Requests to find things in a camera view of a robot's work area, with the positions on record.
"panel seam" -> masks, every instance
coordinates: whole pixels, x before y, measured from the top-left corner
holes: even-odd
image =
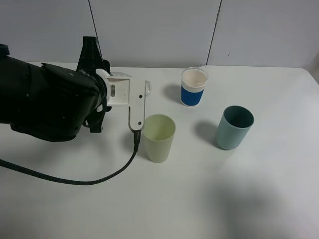
[[[219,9],[218,9],[218,12],[217,12],[217,17],[216,17],[215,26],[214,26],[214,31],[213,31],[213,35],[211,37],[210,47],[209,47],[208,56],[207,56],[207,60],[206,60],[206,65],[208,64],[210,50],[211,50],[211,47],[213,45],[213,40],[214,40],[214,36],[215,36],[216,26],[217,26],[217,22],[218,22],[218,18],[219,18],[219,13],[220,13],[220,8],[221,8],[222,2],[223,2],[223,0],[220,0]]]
[[[99,41],[99,37],[98,37],[98,32],[96,30],[96,26],[95,26],[95,21],[94,21],[94,17],[93,17],[93,12],[92,12],[92,8],[91,8],[90,0],[88,0],[88,3],[89,3],[89,7],[90,7],[90,12],[91,12],[91,17],[92,17],[92,21],[93,21],[94,30],[95,30],[96,39],[98,40],[99,50],[100,50],[100,53],[102,54],[101,47],[100,47],[100,41]]]

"black cable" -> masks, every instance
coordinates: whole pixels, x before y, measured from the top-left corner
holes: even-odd
[[[0,166],[8,168],[8,169],[12,169],[12,170],[20,172],[20,173],[24,173],[24,174],[27,174],[27,175],[30,175],[30,176],[33,176],[36,178],[41,178],[41,179],[56,182],[56,183],[73,184],[73,185],[94,185],[94,184],[105,182],[106,180],[109,180],[109,179],[115,177],[116,175],[122,173],[133,161],[136,153],[138,152],[140,141],[141,141],[141,131],[140,130],[134,131],[134,151],[133,151],[133,154],[132,154],[131,158],[129,159],[129,161],[118,171],[112,173],[111,175],[109,175],[107,177],[104,177],[104,178],[101,178],[98,180],[94,180],[94,181],[75,181],[75,180],[52,177],[52,176],[49,176],[49,175],[46,175],[43,173],[33,171],[31,169],[28,169],[28,168],[21,167],[19,165],[14,164],[14,163],[4,161],[2,159],[0,159]]]

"white wall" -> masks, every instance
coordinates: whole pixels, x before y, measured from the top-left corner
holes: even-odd
[[[206,64],[220,0],[91,0],[113,66]]]
[[[223,0],[209,65],[313,68],[319,0]]]
[[[87,0],[1,0],[0,43],[25,61],[78,62],[95,35]]]
[[[204,65],[219,1],[91,0],[103,57],[112,66]],[[95,36],[87,0],[2,0],[0,22],[0,42],[25,61],[77,62],[82,37]]]

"cup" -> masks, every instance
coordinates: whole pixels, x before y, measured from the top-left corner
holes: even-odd
[[[181,74],[181,101],[186,106],[196,106],[203,95],[208,74],[200,68],[189,67]]]
[[[174,121],[165,115],[152,115],[145,120],[143,140],[150,161],[163,163],[167,160],[175,129]]]
[[[217,129],[216,143],[226,150],[237,148],[253,123],[254,116],[246,108],[227,107]]]

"white table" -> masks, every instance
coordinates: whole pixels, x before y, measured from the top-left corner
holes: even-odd
[[[60,63],[76,68],[76,64]],[[115,68],[149,80],[146,116],[176,123],[168,160],[139,155],[122,174],[71,186],[0,168],[0,238],[13,239],[317,239],[319,86],[298,68],[204,66],[200,105],[180,103],[182,69]],[[255,116],[242,144],[214,146],[223,110]],[[0,158],[74,180],[122,167],[133,150],[128,109],[106,114],[104,131],[82,128],[65,143],[0,126]]]

